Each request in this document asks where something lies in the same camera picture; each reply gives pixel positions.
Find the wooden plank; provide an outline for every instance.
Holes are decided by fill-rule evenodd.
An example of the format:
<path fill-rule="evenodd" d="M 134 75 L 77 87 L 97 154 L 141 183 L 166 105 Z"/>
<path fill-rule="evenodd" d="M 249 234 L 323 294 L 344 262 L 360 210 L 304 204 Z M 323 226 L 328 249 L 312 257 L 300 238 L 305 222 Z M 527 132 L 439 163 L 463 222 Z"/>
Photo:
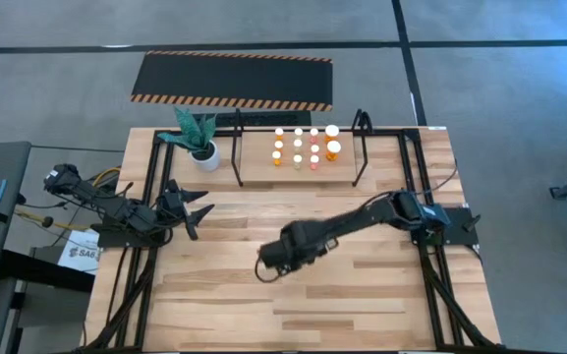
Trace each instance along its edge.
<path fill-rule="evenodd" d="M 142 196 L 153 130 L 133 129 L 130 134 L 118 189 L 133 182 L 131 198 Z M 453 153 L 446 131 L 421 129 L 421 136 L 433 187 L 453 171 Z M 275 283 L 262 284 L 254 274 L 256 250 L 277 239 L 285 223 L 333 216 L 378 192 L 405 187 L 396 139 L 368 139 L 369 166 L 356 188 L 348 182 L 240 188 L 230 165 L 231 139 L 216 138 L 216 143 L 222 165 L 214 173 L 199 172 L 181 149 L 174 154 L 171 176 L 181 187 L 210 192 L 189 209 L 207 204 L 215 209 L 198 229 L 198 241 L 178 227 L 174 241 L 159 251 L 145 351 L 434 349 L 419 254 L 406 232 L 377 225 L 342 238 L 328 256 Z M 361 142 L 355 139 L 354 144 L 360 165 Z M 418 176 L 410 143 L 409 152 Z M 154 193 L 160 162 L 156 171 Z M 448 206 L 462 204 L 460 175 L 433 196 Z M 484 335 L 498 341 L 482 265 L 464 247 L 445 250 L 458 302 Z M 104 326 L 120 255 L 121 250 L 101 255 L 86 317 L 89 338 Z M 122 271 L 117 304 L 125 280 Z M 135 305 L 130 342 L 138 313 Z M 443 305 L 440 314 L 451 342 Z"/>
<path fill-rule="evenodd" d="M 341 133 L 338 136 L 342 150 L 335 161 L 326 159 L 326 142 L 324 133 L 317 136 L 316 145 L 319 151 L 318 168 L 310 169 L 312 156 L 310 135 L 305 132 L 301 138 L 303 145 L 300 152 L 295 152 L 294 133 L 283 134 L 281 149 L 281 164 L 275 166 L 272 152 L 275 150 L 274 132 L 244 133 L 242 137 L 242 168 L 240 175 L 243 182 L 353 182 L 357 168 L 352 133 Z M 295 169 L 293 157 L 299 154 L 303 157 L 301 168 Z"/>

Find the green leaves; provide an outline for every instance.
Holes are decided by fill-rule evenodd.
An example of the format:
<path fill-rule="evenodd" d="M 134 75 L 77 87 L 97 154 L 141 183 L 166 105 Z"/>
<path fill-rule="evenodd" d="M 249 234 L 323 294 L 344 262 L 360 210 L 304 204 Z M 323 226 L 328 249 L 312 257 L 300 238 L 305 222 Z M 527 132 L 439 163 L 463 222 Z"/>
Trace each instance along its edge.
<path fill-rule="evenodd" d="M 200 122 L 200 131 L 207 143 L 213 138 L 213 134 L 215 134 L 215 117 L 217 117 L 217 114 L 209 119 L 206 119 L 206 116 L 204 116 Z"/>
<path fill-rule="evenodd" d="M 176 120 L 181 127 L 182 134 L 187 137 L 190 143 L 201 148 L 199 142 L 202 133 L 194 115 L 189 110 L 183 112 L 178 107 L 174 107 L 174 112 L 176 112 Z"/>
<path fill-rule="evenodd" d="M 181 127 L 181 135 L 161 133 L 158 138 L 193 153 L 206 152 L 208 143 L 215 134 L 215 117 L 217 117 L 217 114 L 208 119 L 206 115 L 203 115 L 196 120 L 196 117 L 189 110 L 181 111 L 178 107 L 174 107 L 174 112 L 178 125 Z"/>

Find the white bottle cap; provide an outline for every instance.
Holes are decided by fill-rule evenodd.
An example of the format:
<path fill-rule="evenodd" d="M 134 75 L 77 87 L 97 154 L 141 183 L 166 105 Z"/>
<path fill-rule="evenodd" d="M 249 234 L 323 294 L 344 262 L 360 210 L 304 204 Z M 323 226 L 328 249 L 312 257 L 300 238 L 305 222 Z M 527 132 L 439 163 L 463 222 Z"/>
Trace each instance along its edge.
<path fill-rule="evenodd" d="M 338 143 L 336 141 L 331 141 L 331 142 L 329 142 L 329 144 L 326 145 L 326 149 L 328 149 L 329 152 L 333 152 L 333 153 L 340 152 L 341 148 L 342 147 L 340 146 L 340 143 Z"/>
<path fill-rule="evenodd" d="M 330 125 L 324 128 L 324 134 L 326 134 L 329 137 L 336 137 L 339 133 L 340 133 L 340 128 L 338 128 L 337 126 Z"/>

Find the black mat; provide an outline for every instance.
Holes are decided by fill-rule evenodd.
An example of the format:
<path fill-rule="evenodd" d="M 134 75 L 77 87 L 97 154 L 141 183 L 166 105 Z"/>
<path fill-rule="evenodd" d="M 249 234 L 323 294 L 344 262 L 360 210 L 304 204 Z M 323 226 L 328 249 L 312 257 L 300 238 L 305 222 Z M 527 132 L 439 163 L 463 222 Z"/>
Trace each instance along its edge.
<path fill-rule="evenodd" d="M 131 101 L 329 111 L 332 66 L 327 58 L 150 51 Z"/>

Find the white pot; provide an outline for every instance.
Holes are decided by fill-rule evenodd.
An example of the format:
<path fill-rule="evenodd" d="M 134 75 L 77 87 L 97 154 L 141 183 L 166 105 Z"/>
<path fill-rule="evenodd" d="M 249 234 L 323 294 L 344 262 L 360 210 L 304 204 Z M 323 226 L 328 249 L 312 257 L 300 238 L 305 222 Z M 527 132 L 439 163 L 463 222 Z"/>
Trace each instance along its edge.
<path fill-rule="evenodd" d="M 220 151 L 219 149 L 217 149 L 217 145 L 215 144 L 214 141 L 211 141 L 211 143 L 213 144 L 213 155 L 206 160 L 195 159 L 192 153 L 191 152 L 189 153 L 189 157 L 192 158 L 192 161 L 196 164 L 196 166 L 200 170 L 204 172 L 214 171 L 217 168 L 217 166 L 220 165 Z"/>

